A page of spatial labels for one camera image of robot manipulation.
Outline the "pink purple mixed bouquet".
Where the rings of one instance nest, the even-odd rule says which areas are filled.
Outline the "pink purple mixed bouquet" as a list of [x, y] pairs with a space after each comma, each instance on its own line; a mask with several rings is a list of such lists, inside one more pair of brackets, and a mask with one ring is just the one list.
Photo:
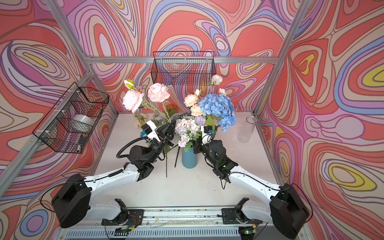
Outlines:
[[203, 116], [177, 120], [175, 131], [180, 136], [178, 146], [183, 148], [185, 152], [193, 148], [197, 140], [203, 135], [202, 127], [205, 123], [206, 119]]

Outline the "teal ceramic vase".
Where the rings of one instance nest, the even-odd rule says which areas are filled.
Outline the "teal ceramic vase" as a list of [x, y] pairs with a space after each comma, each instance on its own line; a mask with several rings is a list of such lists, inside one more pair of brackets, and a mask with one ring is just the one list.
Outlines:
[[182, 164], [187, 169], [193, 169], [198, 164], [198, 157], [194, 153], [193, 148], [189, 148], [188, 150], [182, 151]]

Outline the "pale pink blue rose bouquet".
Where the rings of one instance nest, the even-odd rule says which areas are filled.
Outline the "pale pink blue rose bouquet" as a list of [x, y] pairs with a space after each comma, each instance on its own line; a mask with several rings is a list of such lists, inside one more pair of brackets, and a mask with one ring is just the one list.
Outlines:
[[156, 127], [160, 127], [165, 123], [165, 118], [160, 114], [153, 114], [151, 117], [144, 113], [135, 114], [136, 121], [134, 123], [134, 127], [136, 129], [141, 129], [141, 127], [148, 121], [152, 121]]

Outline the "clear glass vase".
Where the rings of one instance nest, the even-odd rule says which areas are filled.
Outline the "clear glass vase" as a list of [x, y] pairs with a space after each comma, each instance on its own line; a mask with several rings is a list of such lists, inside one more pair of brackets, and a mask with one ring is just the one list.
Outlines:
[[255, 116], [249, 116], [246, 118], [246, 121], [238, 133], [238, 140], [241, 143], [248, 143], [251, 139], [253, 131], [257, 123], [257, 118]]

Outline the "peach rose leafy stem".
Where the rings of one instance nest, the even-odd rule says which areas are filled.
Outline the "peach rose leafy stem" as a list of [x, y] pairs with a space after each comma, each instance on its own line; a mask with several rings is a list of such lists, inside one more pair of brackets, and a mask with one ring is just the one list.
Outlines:
[[192, 116], [197, 117], [203, 115], [203, 111], [198, 106], [199, 101], [200, 98], [196, 94], [189, 94], [184, 99], [184, 104], [186, 107], [190, 108]]

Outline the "light blue hydrangea stem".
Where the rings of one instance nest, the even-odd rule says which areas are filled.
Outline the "light blue hydrangea stem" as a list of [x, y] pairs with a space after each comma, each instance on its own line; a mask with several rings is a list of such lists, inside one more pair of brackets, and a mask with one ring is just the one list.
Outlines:
[[203, 116], [217, 120], [222, 132], [226, 132], [236, 124], [235, 105], [227, 96], [208, 94], [197, 105], [203, 112]]

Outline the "large pink peony stem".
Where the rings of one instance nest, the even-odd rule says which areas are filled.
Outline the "large pink peony stem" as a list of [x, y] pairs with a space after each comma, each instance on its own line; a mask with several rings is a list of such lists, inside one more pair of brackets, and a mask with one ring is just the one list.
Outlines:
[[133, 80], [124, 80], [123, 83], [128, 89], [123, 97], [123, 106], [127, 111], [134, 114], [139, 108], [150, 109], [162, 114], [167, 122], [171, 122], [165, 107], [165, 101], [171, 96], [166, 85], [155, 83], [145, 93], [142, 93], [137, 90]]

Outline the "white poppy flower stem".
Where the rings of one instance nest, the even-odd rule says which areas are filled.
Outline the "white poppy flower stem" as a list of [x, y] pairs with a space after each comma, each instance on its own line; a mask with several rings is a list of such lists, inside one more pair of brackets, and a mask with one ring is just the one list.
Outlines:
[[[219, 86], [222, 82], [223, 82], [223, 78], [221, 76], [213, 75], [211, 78], [211, 81], [209, 82], [209, 86]], [[196, 89], [195, 96], [199, 97], [201, 95], [201, 92], [202, 92], [201, 90]], [[226, 90], [222, 88], [219, 88], [219, 94], [223, 96], [227, 95]]]

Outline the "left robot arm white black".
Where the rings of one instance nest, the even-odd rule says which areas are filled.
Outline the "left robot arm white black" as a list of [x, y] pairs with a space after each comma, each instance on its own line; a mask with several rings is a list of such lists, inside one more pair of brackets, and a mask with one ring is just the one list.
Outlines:
[[82, 220], [94, 219], [102, 220], [104, 226], [125, 224], [132, 214], [122, 200], [116, 199], [116, 205], [94, 205], [92, 201], [117, 187], [147, 178], [154, 169], [153, 163], [165, 153], [165, 147], [173, 146], [175, 126], [176, 120], [159, 128], [148, 121], [142, 126], [141, 136], [117, 153], [118, 159], [129, 160], [122, 168], [96, 176], [71, 176], [51, 201], [60, 227], [70, 228]]

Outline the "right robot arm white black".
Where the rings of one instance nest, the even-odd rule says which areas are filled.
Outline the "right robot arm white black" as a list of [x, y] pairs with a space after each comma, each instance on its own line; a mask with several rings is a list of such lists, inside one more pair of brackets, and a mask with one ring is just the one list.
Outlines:
[[310, 217], [310, 212], [301, 197], [290, 184], [283, 186], [265, 181], [242, 168], [227, 156], [220, 140], [204, 143], [197, 141], [194, 153], [201, 153], [207, 165], [221, 180], [247, 190], [262, 201], [258, 204], [249, 198], [242, 198], [228, 217], [229, 223], [246, 224], [250, 221], [270, 223], [286, 238], [294, 240]]

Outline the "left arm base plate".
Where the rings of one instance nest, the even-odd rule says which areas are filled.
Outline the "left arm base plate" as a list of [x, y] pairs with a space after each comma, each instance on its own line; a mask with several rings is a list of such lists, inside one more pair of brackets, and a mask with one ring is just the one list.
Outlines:
[[102, 219], [102, 226], [140, 226], [144, 218], [144, 209], [129, 209], [121, 199], [115, 199], [120, 206], [119, 214], [111, 220]]

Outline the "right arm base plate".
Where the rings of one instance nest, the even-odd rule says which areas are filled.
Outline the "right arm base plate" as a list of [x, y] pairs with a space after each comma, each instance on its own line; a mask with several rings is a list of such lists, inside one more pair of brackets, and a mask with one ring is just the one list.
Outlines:
[[242, 198], [238, 204], [233, 208], [222, 208], [221, 214], [217, 217], [221, 218], [225, 225], [234, 224], [254, 224], [258, 226], [262, 221], [257, 219], [249, 219], [243, 212], [243, 205], [249, 200], [249, 198]]

